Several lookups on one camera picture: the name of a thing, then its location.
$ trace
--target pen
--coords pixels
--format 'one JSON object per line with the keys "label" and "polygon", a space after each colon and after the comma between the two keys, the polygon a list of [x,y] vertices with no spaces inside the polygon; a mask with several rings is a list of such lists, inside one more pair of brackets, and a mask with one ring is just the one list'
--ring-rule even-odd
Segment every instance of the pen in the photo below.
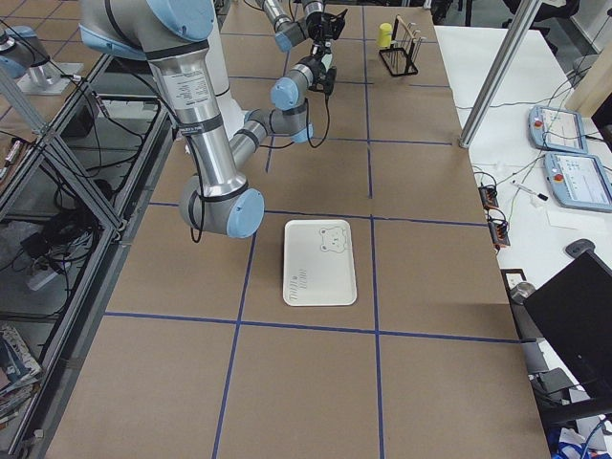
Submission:
{"label": "pen", "polygon": [[548,196],[546,196],[545,194],[542,193],[536,193],[535,191],[533,191],[532,189],[527,188],[526,186],[524,186],[523,184],[519,184],[516,182],[516,180],[513,180],[513,185],[516,186],[518,189],[522,189],[523,191],[525,191],[526,193],[529,194],[533,194],[534,196],[537,196],[539,199],[541,199],[542,201],[548,201]]}

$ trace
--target white tray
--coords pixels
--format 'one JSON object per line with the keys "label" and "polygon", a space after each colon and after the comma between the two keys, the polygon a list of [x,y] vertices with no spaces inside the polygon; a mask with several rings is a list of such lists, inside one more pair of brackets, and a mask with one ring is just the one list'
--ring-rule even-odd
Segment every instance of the white tray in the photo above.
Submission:
{"label": "white tray", "polygon": [[285,225],[283,299],[290,306],[355,302],[355,263],[347,222],[292,220]]}

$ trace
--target blue joint cap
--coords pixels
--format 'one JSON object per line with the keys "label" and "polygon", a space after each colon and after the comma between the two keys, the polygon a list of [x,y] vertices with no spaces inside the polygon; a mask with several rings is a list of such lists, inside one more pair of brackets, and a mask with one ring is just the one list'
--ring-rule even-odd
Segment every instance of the blue joint cap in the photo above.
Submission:
{"label": "blue joint cap", "polygon": [[189,41],[203,41],[214,27],[214,7],[206,0],[146,0],[169,31]]}
{"label": "blue joint cap", "polygon": [[292,79],[284,76],[270,90],[270,99],[278,110],[291,110],[299,99],[299,88]]}
{"label": "blue joint cap", "polygon": [[99,51],[106,55],[115,55],[116,57],[123,57],[132,60],[146,60],[146,56],[141,50],[132,48],[131,46],[120,43],[117,40],[108,38],[107,36],[95,33],[84,27],[78,25],[80,28],[80,39],[86,46],[92,50]]}
{"label": "blue joint cap", "polygon": [[0,55],[0,67],[9,74],[11,78],[21,78],[28,72],[28,69],[14,60]]}
{"label": "blue joint cap", "polygon": [[264,218],[264,197],[249,188],[236,200],[229,212],[226,226],[229,237],[245,238],[257,231]]}
{"label": "blue joint cap", "polygon": [[36,32],[32,27],[28,26],[14,26],[6,31],[7,35],[12,38],[34,38]]}
{"label": "blue joint cap", "polygon": [[304,143],[304,142],[307,142],[308,139],[309,138],[311,139],[312,137],[313,137],[313,125],[310,123],[308,124],[308,131],[306,131],[306,128],[302,129],[298,133],[293,134],[291,136],[291,140],[294,141],[295,143]]}
{"label": "blue joint cap", "polygon": [[283,32],[276,33],[274,35],[274,40],[276,40],[276,45],[278,46],[278,49],[283,53],[289,52],[294,46],[289,37]]}

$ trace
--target computer monitor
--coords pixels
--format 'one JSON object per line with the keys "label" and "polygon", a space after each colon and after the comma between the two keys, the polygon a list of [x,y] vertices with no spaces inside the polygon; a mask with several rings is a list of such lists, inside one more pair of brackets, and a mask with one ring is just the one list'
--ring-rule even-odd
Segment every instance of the computer monitor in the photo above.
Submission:
{"label": "computer monitor", "polygon": [[612,413],[612,270],[586,251],[529,296],[524,306],[592,399],[551,411],[547,420]]}

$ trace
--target yellow cup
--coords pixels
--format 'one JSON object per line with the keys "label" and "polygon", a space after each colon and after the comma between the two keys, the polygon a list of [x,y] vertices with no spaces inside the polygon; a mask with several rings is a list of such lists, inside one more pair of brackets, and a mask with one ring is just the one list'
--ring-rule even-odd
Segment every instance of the yellow cup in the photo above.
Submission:
{"label": "yellow cup", "polygon": [[383,22],[379,26],[379,39],[376,42],[379,45],[379,48],[388,48],[391,46],[391,34],[393,31],[393,26],[388,22]]}

